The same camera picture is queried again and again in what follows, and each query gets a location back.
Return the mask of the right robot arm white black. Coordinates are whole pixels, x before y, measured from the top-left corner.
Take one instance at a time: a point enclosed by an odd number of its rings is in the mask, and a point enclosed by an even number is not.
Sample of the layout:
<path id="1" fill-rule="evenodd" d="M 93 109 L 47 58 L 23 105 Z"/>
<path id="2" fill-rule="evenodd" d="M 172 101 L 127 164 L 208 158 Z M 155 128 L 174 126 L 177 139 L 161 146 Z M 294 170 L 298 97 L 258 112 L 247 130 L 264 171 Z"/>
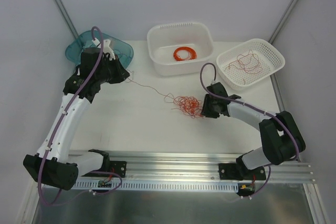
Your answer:
<path id="1" fill-rule="evenodd" d="M 201 115 L 217 119 L 221 115 L 238 119 L 260 133 L 261 147 L 247 152 L 234 163 L 219 164 L 221 180 L 265 180 L 265 167 L 297 160 L 306 149 L 298 126 L 288 111 L 266 112 L 238 95 L 228 95 L 224 86 L 213 83 L 205 88 Z"/>

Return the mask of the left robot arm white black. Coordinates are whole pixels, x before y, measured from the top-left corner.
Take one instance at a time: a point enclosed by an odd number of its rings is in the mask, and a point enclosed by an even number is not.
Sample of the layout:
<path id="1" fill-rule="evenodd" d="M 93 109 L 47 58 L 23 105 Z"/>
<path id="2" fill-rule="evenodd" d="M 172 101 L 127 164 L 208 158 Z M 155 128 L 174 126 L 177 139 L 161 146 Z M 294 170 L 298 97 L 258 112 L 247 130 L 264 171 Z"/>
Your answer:
<path id="1" fill-rule="evenodd" d="M 129 73 L 112 49 L 86 48 L 80 65 L 66 81 L 62 102 L 46 140 L 35 155 L 26 155 L 23 166 L 37 183 L 70 190 L 78 177 L 95 172 L 105 176 L 111 170 L 105 151 L 91 149 L 69 158 L 69 150 L 81 117 L 104 83 L 122 83 Z"/>

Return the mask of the ball of wires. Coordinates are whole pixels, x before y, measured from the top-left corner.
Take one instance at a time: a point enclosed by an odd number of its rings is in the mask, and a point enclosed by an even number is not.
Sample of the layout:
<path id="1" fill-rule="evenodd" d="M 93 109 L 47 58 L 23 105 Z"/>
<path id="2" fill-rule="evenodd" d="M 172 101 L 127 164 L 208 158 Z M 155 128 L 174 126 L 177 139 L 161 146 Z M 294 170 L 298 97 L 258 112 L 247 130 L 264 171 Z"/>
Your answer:
<path id="1" fill-rule="evenodd" d="M 176 109 L 193 119 L 202 118 L 203 101 L 194 96 L 178 96 L 173 99 Z"/>

